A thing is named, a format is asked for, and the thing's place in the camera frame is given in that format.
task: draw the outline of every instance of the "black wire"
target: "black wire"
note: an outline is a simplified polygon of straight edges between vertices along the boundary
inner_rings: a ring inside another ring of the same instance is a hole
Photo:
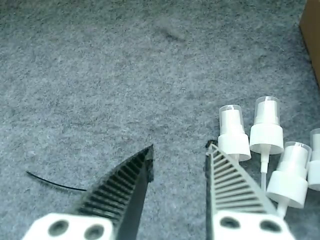
[[[28,175],[30,175],[31,177],[34,177],[34,178],[39,179],[39,180],[41,180],[41,181],[44,181],[44,182],[46,182],[46,183],[48,183],[48,184],[52,184],[52,185],[55,185],[55,186],[58,186],[58,187],[61,187],[61,188],[71,189],[71,190],[77,190],[77,191],[83,191],[83,192],[87,191],[86,189],[76,188],[76,187],[71,187],[71,186],[64,186],[64,185],[61,185],[61,184],[58,184],[58,183],[55,183],[55,182],[52,182],[52,181],[48,181],[48,180],[43,179],[43,178],[41,178],[41,177],[39,177],[39,176],[37,176],[37,175],[34,175],[33,173],[31,173],[31,172],[29,172],[29,171],[26,171],[26,173],[27,173]]]

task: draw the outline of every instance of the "spray pump cap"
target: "spray pump cap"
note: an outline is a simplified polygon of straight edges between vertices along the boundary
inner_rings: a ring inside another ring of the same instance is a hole
[[[262,96],[255,101],[254,124],[280,125],[280,102],[273,96]]]
[[[219,109],[220,134],[244,133],[244,120],[241,107],[238,105],[225,105]]]

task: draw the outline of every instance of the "carpet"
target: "carpet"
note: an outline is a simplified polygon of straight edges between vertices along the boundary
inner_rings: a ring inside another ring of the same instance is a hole
[[[63,212],[81,192],[154,144],[137,239],[204,240],[205,144],[219,108],[280,99],[285,141],[309,144],[320,95],[299,30],[303,0],[1,0],[1,239]],[[279,156],[273,156],[269,174]],[[241,164],[260,181],[259,155]],[[285,220],[320,235],[320,193]]]

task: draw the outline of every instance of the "white pump sprayer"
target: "white pump sprayer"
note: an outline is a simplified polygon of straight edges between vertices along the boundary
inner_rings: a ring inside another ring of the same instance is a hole
[[[261,188],[266,191],[269,155],[284,150],[284,133],[280,126],[279,100],[263,96],[256,100],[254,124],[250,131],[250,149],[261,154]]]
[[[280,217],[286,215],[287,207],[302,209],[305,206],[311,153],[311,148],[300,142],[289,141],[284,145],[284,152],[266,191],[266,196],[278,203]]]
[[[225,105],[219,109],[218,147],[237,162],[251,158],[249,138],[245,133],[241,107]]]

